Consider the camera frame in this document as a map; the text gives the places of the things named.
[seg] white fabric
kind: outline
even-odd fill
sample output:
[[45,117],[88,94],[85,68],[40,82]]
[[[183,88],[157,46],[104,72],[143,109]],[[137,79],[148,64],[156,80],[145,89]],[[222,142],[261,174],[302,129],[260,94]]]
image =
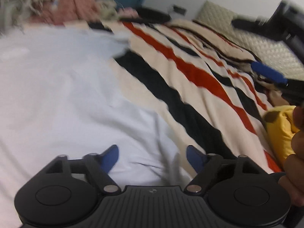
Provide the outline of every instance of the white fabric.
[[0,40],[0,227],[20,225],[13,198],[59,154],[120,150],[121,186],[183,185],[168,125],[119,92],[107,60],[124,36],[41,28]]

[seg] yellow fabric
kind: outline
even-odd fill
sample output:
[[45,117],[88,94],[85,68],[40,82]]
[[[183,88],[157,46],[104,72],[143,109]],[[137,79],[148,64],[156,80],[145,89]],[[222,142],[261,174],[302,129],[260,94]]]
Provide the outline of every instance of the yellow fabric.
[[278,106],[268,111],[264,116],[273,152],[281,166],[284,165],[290,154],[294,154],[291,140],[294,134],[299,131],[292,121],[294,108],[295,106],[290,105]]

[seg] pink fabric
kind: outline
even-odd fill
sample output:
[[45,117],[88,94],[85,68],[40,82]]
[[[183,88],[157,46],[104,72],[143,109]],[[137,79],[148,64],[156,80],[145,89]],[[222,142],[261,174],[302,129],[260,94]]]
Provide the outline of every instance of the pink fabric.
[[51,9],[52,4],[45,2],[41,15],[31,17],[31,22],[44,22],[61,25],[66,21],[77,19],[97,21],[99,6],[95,0],[59,0],[58,8]]

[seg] wall outlet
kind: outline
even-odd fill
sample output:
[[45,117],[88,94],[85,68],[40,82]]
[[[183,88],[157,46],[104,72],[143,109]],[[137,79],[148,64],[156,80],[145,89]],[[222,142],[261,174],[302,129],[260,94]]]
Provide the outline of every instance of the wall outlet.
[[172,7],[173,7],[173,12],[179,13],[179,14],[185,16],[185,14],[187,12],[187,9],[185,9],[183,7],[176,6],[176,5],[173,5]]

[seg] striped bed sheet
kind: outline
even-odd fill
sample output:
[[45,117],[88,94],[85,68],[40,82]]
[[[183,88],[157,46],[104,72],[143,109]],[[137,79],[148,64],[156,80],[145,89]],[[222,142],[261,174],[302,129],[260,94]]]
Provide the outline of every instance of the striped bed sheet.
[[194,22],[168,25],[103,22],[114,33],[130,33],[130,49],[110,60],[122,94],[156,111],[175,133],[182,167],[193,145],[227,159],[248,155],[266,172],[278,172],[264,121],[272,108],[251,76],[231,66],[256,57]]

